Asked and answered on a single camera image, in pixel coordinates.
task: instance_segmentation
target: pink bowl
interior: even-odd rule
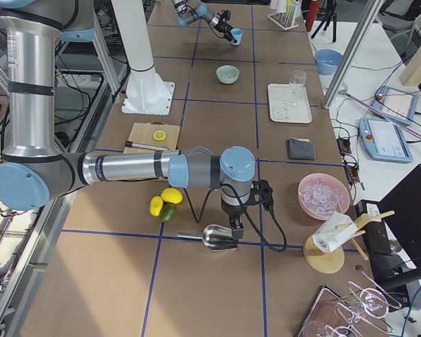
[[[340,182],[337,178],[334,178],[325,173],[313,173],[305,176],[298,186],[298,202],[302,208],[302,210],[307,213],[309,216],[318,219],[318,220],[328,220],[328,216],[320,216],[319,214],[314,213],[310,210],[305,204],[304,200],[300,195],[300,190],[306,185],[312,185],[318,181],[321,181],[324,185],[329,186],[333,190],[338,190],[342,194],[343,198],[343,205],[342,205],[342,213],[345,213],[349,208],[350,197],[348,189]]]

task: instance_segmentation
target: tripod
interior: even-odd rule
[[[334,1],[328,1],[328,12],[326,17],[321,21],[319,26],[316,28],[315,32],[310,36],[311,39],[313,39],[316,34],[319,32],[319,30],[323,27],[323,31],[326,31],[329,27],[329,24],[331,21],[334,23],[333,27],[333,35],[332,35],[332,42],[337,41],[337,13],[335,12],[335,9],[337,8],[337,0]]]

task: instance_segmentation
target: brown table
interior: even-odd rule
[[[369,268],[358,253],[346,252],[334,275],[311,269],[302,254],[303,241],[322,222],[299,207],[299,181],[315,172],[346,181],[328,111],[319,108],[323,93],[302,22],[282,32],[267,19],[267,6],[211,7],[232,11],[231,24],[244,30],[242,44],[217,39],[203,23],[179,28],[171,4],[157,2],[149,33],[157,72],[176,85],[171,113],[129,115],[115,105],[97,151],[122,152],[133,123],[149,121],[181,125],[179,148],[205,146],[216,154],[232,145],[249,148],[258,160],[255,179],[274,189],[288,250],[274,253],[261,245],[247,221],[235,251],[215,253],[177,239],[178,232],[227,225],[218,192],[201,225],[186,202],[163,225],[149,215],[148,204],[165,183],[94,185],[76,197],[21,336],[294,336],[322,284],[346,294],[348,280],[368,283],[354,271],[359,263]],[[241,71],[231,86],[215,75],[228,63]],[[298,68],[307,73],[313,122],[274,123],[267,85],[286,83]],[[289,160],[289,137],[310,138],[316,160]],[[189,192],[198,209],[206,191]],[[266,238],[280,244],[268,214],[256,207],[249,212]]]

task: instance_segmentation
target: white tray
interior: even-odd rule
[[[291,99],[290,86],[288,84],[269,84],[269,118],[279,123],[310,123],[312,113],[310,112],[306,88],[302,90],[304,95],[296,100],[296,107],[287,107],[285,101]]]

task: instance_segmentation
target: lemon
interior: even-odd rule
[[[163,199],[157,195],[149,202],[149,212],[152,216],[159,216],[163,208]]]
[[[167,135],[164,131],[158,130],[153,133],[153,138],[154,140],[161,142],[162,140],[165,140],[167,138]]]
[[[182,193],[175,188],[166,188],[161,193],[162,199],[169,204],[179,204],[182,201]]]

